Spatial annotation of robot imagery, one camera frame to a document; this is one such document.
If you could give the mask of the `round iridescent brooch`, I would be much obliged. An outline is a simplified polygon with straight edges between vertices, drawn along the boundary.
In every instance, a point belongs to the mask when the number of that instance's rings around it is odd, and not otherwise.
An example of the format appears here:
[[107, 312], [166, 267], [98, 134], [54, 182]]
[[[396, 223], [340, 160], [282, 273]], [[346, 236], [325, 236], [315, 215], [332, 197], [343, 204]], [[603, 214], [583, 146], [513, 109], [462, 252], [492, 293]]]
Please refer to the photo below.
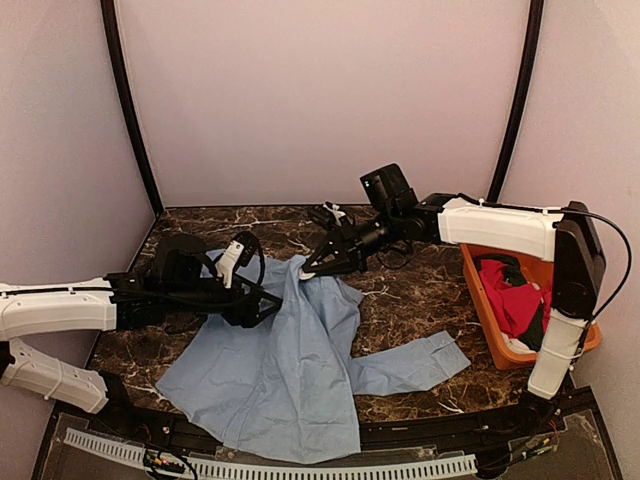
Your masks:
[[301, 268], [299, 270], [299, 279], [301, 281], [307, 281], [307, 280], [311, 280], [312, 278], [315, 277], [315, 273], [314, 272], [307, 272], [306, 270], [304, 270], [303, 268]]

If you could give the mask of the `light blue shirt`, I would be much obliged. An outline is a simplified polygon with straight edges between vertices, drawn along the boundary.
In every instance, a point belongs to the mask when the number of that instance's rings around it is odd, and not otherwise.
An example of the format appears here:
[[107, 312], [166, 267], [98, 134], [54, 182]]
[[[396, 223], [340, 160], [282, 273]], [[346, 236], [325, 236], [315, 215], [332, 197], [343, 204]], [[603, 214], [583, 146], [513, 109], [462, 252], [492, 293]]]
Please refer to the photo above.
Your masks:
[[303, 257], [266, 260], [265, 290], [279, 311], [254, 328], [210, 316], [156, 388], [188, 418], [215, 432], [222, 417], [286, 411], [319, 424], [358, 395], [427, 391], [470, 364], [447, 332], [353, 357], [362, 294], [334, 277], [301, 281]]

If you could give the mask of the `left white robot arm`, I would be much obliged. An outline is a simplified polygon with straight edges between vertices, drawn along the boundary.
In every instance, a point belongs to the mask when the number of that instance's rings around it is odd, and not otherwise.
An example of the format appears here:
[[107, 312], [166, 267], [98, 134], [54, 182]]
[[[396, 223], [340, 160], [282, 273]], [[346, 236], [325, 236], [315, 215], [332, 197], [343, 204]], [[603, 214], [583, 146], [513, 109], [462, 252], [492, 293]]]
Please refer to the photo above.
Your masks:
[[1, 287], [1, 382], [44, 399], [101, 410], [120, 436], [141, 427], [120, 379], [74, 367], [35, 350], [24, 337], [76, 330], [135, 330], [175, 313], [219, 314], [232, 326], [253, 328], [275, 314], [281, 298], [264, 290], [266, 259], [259, 239], [237, 234], [216, 257], [200, 238], [162, 240], [141, 274], [112, 273], [84, 282]]

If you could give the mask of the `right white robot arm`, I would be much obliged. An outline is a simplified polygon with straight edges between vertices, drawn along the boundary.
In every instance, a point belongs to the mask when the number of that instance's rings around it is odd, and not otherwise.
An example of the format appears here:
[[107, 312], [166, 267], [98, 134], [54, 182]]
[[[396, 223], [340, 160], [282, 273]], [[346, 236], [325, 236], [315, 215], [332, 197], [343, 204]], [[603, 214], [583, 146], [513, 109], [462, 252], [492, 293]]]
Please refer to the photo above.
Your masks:
[[468, 286], [491, 348], [532, 356], [532, 395], [511, 410], [510, 424], [534, 432], [549, 416], [545, 399], [558, 393], [606, 307], [599, 216], [580, 202], [536, 208], [462, 193], [419, 199], [396, 164], [364, 175], [361, 184], [374, 218], [357, 223], [330, 202], [312, 208], [325, 236], [301, 278], [362, 272], [370, 257], [410, 257], [417, 243], [459, 246], [468, 253]]

